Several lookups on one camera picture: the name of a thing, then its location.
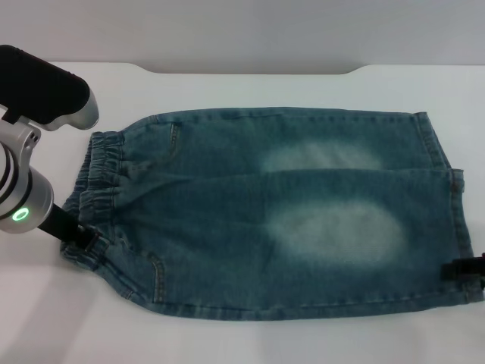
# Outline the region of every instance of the denim jeans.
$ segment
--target denim jeans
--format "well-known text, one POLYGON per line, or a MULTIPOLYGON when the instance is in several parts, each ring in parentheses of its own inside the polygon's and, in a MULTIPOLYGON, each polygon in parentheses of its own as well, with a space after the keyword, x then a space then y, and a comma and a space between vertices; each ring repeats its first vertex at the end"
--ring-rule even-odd
POLYGON ((380 315, 483 300, 451 169, 425 113, 181 111, 94 133, 64 208, 102 237, 62 255, 154 312, 380 315))

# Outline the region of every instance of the seam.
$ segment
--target seam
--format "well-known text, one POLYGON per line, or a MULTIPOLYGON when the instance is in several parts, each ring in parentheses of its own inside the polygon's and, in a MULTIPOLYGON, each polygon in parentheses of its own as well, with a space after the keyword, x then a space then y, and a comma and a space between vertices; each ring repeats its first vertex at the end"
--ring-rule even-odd
POLYGON ((455 170, 450 171, 451 176, 449 179, 451 183, 451 186, 449 188, 451 190, 450 196, 452 205, 452 221, 455 230, 456 241, 458 243, 460 257, 468 258, 473 253, 471 251, 470 237, 466 228, 466 222, 463 215, 463 207, 461 202, 462 180, 460 180, 461 183, 456 180, 454 171, 455 170))
MULTIPOLYGON (((147 126, 152 126, 152 125, 160 125, 160 124, 183 124, 183 123, 195 123, 195 124, 198 124, 200 123, 201 121, 198 120, 198 119, 195 119, 195 118, 188 118, 186 120, 183 120, 183 121, 168 121, 168 120, 161 120, 160 118, 158 118, 159 115, 151 115, 151 116, 154 116, 155 119, 151 120, 150 122, 147 122, 146 124, 143 124, 143 125, 139 125, 137 127, 133 127, 131 129, 129 129, 128 131, 129 132, 132 132, 132 131, 136 131, 138 129, 142 129, 144 127, 147 127, 147 126)), ((235 116, 235 117, 232 117, 232 118, 228 118, 228 117, 222 117, 220 115, 216 115, 218 117, 221 118, 222 121, 226 121, 226 120, 238 120, 238 119, 241 119, 241 118, 251 118, 251 119, 255 119, 255 118, 274 118, 276 116, 286 116, 285 113, 279 113, 279 114, 270 114, 270 115, 239 115, 239 116, 235 116)), ((308 115, 290 115, 290 117, 292 119, 308 119, 308 118, 314 118, 316 121, 328 121, 329 118, 335 118, 334 116, 329 116, 329 115, 322 115, 322 116, 308 116, 308 115)), ((370 118, 378 118, 378 117, 371 117, 370 115, 369 116, 344 116, 342 117, 343 118, 343 121, 352 121, 352 122, 359 122, 359 121, 363 121, 363 122, 366 122, 366 121, 369 121, 370 118)), ((400 118, 400 117, 391 117, 389 116, 389 119, 390 118, 393 118, 394 119, 394 122, 403 122, 403 119, 400 118)))
POLYGON ((441 146, 440 139, 438 139, 436 131, 433 129, 433 140, 436 143, 436 148, 441 156, 442 163, 444 163, 445 168, 450 169, 452 166, 449 163, 448 158, 446 157, 445 151, 443 150, 443 147, 441 146))
MULTIPOLYGON (((118 153, 120 153, 120 157, 117 159, 117 167, 116 167, 116 182, 115 182, 115 185, 116 186, 120 186, 120 179, 121 179, 121 175, 120 175, 120 172, 121 172, 121 161, 123 160, 123 143, 124 143, 124 137, 121 137, 120 141, 117 143, 117 149, 118 149, 118 153)), ((109 237, 109 240, 115 240, 116 237, 115 237, 115 231, 114 231, 114 191, 115 191, 115 188, 116 187, 111 187, 110 188, 110 195, 111 195, 111 198, 110 198, 110 208, 111 208, 111 213, 110 213, 110 216, 109 216, 109 234, 110 234, 110 237, 109 237)))
POLYGON ((121 173, 124 171, 123 170, 123 162, 124 162, 124 153, 123 153, 123 147, 125 144, 125 139, 124 139, 124 133, 120 133, 120 138, 121 138, 121 143, 120 143, 120 159, 119 159, 119 169, 117 173, 118 181, 117 185, 120 186, 120 180, 121 180, 121 173))
POLYGON ((177 151, 177 142, 179 139, 179 128, 180 125, 178 123, 172 123, 170 128, 170 139, 169 139, 169 147, 168 147, 168 157, 167 160, 170 160, 174 157, 175 152, 177 151))
MULTIPOLYGON (((348 306, 360 306, 360 305, 381 305, 386 303, 402 303, 407 301, 415 301, 421 299, 427 299, 431 297, 446 297, 456 293, 463 293, 461 290, 451 290, 445 293, 430 293, 430 294, 422 294, 416 297, 406 297, 398 300, 383 300, 383 301, 367 301, 367 302, 360 302, 360 303, 335 303, 335 304, 322 304, 322 305, 312 305, 312 306, 297 306, 297 307, 284 307, 282 310, 291 310, 291 309, 316 309, 316 308, 327 308, 327 307, 348 307, 348 306)), ((214 306, 199 306, 199 305, 191 305, 187 303, 169 303, 164 302, 161 305, 165 306, 182 306, 182 307, 192 307, 192 308, 200 308, 200 309, 224 309, 228 311, 239 311, 239 312, 264 312, 264 311, 271 311, 277 308, 270 308, 270 309, 241 309, 241 308, 233 308, 233 307, 214 307, 214 306)))
MULTIPOLYGON (((116 282, 116 285, 113 286, 111 284, 110 280, 108 280, 108 283, 112 287, 116 287, 117 285, 122 286, 124 292, 119 293, 119 294, 123 298, 129 299, 134 294, 140 296, 140 292, 138 292, 138 289, 137 289, 137 283, 132 278, 127 276, 123 272, 123 270, 120 266, 114 264, 111 260, 109 260, 105 257, 105 251, 110 246, 111 245, 106 244, 104 246, 104 249, 101 252, 98 253, 98 264, 92 271, 96 272, 98 269, 103 268, 104 270, 110 272, 113 281, 116 282)), ((152 302, 153 303, 162 303, 161 298, 163 298, 163 284, 162 284, 162 282, 163 282, 162 281, 163 266, 162 266, 161 262, 158 261, 157 257, 154 256, 152 253, 149 253, 149 255, 152 256, 151 259, 149 259, 146 254, 145 255, 144 254, 137 254, 134 251, 132 251, 131 249, 129 249, 127 251, 128 251, 128 253, 132 254, 133 256, 141 257, 143 259, 148 260, 155 267, 156 276, 155 276, 155 292, 154 292, 154 294, 157 295, 160 300, 159 300, 159 302, 155 302, 154 300, 152 302)), ((106 279, 105 276, 102 273, 99 274, 99 275, 102 278, 106 279)))
POLYGON ((430 159, 431 166, 434 168, 436 167, 435 162, 433 160, 433 157, 431 156, 431 151, 430 151, 430 146, 427 143, 427 138, 424 137, 423 135, 423 130, 421 128, 421 119, 419 116, 415 115, 414 117, 411 116, 411 118, 414 121, 414 125, 416 127, 416 131, 418 132, 419 139, 421 141, 421 144, 423 145, 424 149, 426 150, 427 156, 430 159))
POLYGON ((161 265, 160 260, 158 260, 153 253, 149 253, 146 257, 155 270, 155 286, 153 290, 153 303, 162 303, 164 300, 164 267, 161 265))
MULTIPOLYGON (((465 249, 465 243, 463 239, 463 229, 461 226, 461 217, 457 216, 458 213, 460 213, 459 209, 460 207, 457 206, 459 205, 458 201, 458 193, 459 193, 459 185, 458 182, 455 178, 455 174, 453 173, 453 170, 450 172, 449 176, 449 189, 450 189, 450 198, 449 198, 449 203, 450 203, 450 211, 451 211, 451 219, 452 219, 452 229, 453 233, 455 235, 456 239, 456 244, 458 246, 458 253, 460 255, 460 258, 467 258, 468 256, 464 254, 464 249, 465 249)), ((462 282, 462 289, 463 289, 463 294, 465 295, 465 300, 467 303, 470 303, 470 295, 474 291, 473 286, 471 286, 471 281, 463 281, 462 282)))
POLYGON ((92 271, 97 271, 99 269, 99 266, 105 266, 103 264, 102 260, 105 258, 106 250, 108 250, 108 247, 111 245, 109 239, 104 239, 105 241, 105 246, 103 246, 102 250, 98 253, 96 253, 96 258, 95 258, 95 266, 93 267, 92 271))

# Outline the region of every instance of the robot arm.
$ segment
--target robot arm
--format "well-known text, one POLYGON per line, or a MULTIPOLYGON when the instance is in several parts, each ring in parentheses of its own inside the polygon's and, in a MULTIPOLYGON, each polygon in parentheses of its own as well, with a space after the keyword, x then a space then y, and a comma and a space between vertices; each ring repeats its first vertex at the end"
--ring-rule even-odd
POLYGON ((51 184, 30 157, 41 129, 64 124, 85 130, 99 119, 88 84, 41 59, 0 45, 0 230, 24 233, 34 228, 82 246, 94 239, 76 219, 54 205, 51 184))

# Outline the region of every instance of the white wall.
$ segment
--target white wall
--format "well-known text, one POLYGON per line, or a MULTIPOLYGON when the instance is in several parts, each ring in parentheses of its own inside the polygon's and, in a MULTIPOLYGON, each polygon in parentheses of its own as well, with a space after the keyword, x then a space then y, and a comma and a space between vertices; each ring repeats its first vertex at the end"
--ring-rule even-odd
POLYGON ((483 0, 2 0, 0 43, 151 71, 485 64, 483 0))

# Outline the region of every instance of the elastic waistband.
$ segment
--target elastic waistband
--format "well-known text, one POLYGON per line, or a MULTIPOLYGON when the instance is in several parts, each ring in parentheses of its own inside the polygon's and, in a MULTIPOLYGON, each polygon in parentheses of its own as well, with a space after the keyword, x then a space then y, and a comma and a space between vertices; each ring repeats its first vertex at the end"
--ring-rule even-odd
POLYGON ((119 186, 123 136, 118 132, 94 133, 77 175, 74 191, 63 209, 87 225, 95 223, 102 237, 89 252, 62 242, 62 256, 83 268, 94 270, 114 239, 111 223, 114 188, 119 186))

